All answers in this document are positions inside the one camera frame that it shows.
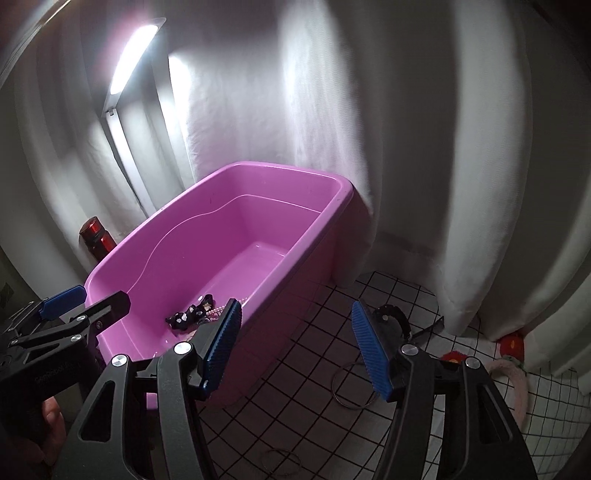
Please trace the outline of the person's hand on gripper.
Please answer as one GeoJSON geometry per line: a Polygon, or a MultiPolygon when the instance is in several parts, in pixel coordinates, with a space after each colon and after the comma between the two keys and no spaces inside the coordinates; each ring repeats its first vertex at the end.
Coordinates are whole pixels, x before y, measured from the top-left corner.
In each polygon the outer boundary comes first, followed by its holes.
{"type": "Polygon", "coordinates": [[[42,404],[43,427],[31,446],[31,460],[52,466],[57,461],[66,441],[66,427],[62,410],[54,396],[42,404]]]}

